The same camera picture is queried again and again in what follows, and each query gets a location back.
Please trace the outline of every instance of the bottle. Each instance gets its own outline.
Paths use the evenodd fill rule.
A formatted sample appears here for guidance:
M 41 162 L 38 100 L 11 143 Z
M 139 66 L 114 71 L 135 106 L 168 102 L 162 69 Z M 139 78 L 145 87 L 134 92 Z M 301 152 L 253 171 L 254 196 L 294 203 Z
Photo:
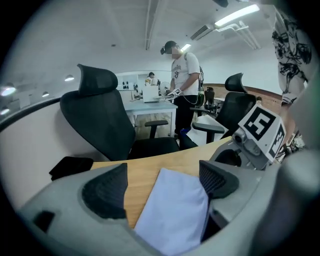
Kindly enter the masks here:
M 205 101 L 205 89 L 202 85 L 200 85 L 199 90 L 198 90 L 198 101 L 196 103 L 197 107 L 202 107 Z

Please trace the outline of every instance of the black pants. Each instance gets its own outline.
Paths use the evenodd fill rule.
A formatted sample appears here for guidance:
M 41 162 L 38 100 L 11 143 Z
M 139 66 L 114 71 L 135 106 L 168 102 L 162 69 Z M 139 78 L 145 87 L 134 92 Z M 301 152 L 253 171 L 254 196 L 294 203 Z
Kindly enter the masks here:
M 198 95 L 179 96 L 174 100 L 174 104 L 178 106 L 175 113 L 175 130 L 180 135 L 182 129 L 190 128 L 194 111 L 190 107 L 195 107 Z

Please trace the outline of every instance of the curved desk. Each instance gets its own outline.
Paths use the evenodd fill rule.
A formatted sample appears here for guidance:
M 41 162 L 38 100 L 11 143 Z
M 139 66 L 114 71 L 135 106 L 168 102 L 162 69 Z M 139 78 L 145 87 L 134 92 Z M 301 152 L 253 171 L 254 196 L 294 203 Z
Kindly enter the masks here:
M 127 163 L 128 187 L 124 195 L 124 209 L 129 226 L 134 228 L 161 168 L 198 176 L 199 160 L 209 160 L 217 148 L 230 139 L 231 137 L 227 137 L 204 146 L 147 158 L 95 162 L 91 170 Z

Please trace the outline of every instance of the glove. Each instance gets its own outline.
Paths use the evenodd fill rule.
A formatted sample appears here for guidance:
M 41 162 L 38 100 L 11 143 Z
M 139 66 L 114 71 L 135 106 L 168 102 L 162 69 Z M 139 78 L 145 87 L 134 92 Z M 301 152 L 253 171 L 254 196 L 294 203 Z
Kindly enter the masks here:
M 171 99 L 177 98 L 182 93 L 182 90 L 180 88 L 174 89 L 172 92 L 168 94 L 168 96 L 171 96 Z

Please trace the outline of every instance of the black office chair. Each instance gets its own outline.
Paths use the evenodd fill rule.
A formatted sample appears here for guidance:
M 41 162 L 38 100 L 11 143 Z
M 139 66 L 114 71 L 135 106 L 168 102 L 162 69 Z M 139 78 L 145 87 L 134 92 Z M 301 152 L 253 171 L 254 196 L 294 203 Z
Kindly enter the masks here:
M 61 111 L 69 124 L 111 161 L 138 159 L 179 151 L 174 138 L 154 138 L 167 121 L 151 121 L 149 139 L 135 141 L 136 132 L 125 111 L 118 79 L 109 70 L 77 65 L 81 70 L 78 91 L 64 94 Z
M 246 88 L 242 84 L 243 73 L 238 73 L 230 76 L 225 81 L 225 89 L 229 93 L 225 96 L 223 106 L 215 119 L 223 125 L 228 131 L 223 135 L 223 138 L 231 136 L 238 129 L 238 123 L 245 117 L 246 114 L 256 104 L 256 96 L 248 94 Z M 215 125 L 207 125 L 202 123 L 193 123 L 192 127 L 199 131 L 207 132 L 206 142 L 214 141 L 215 134 L 223 134 L 223 128 Z M 197 147 L 188 136 L 182 136 L 180 140 L 180 150 Z

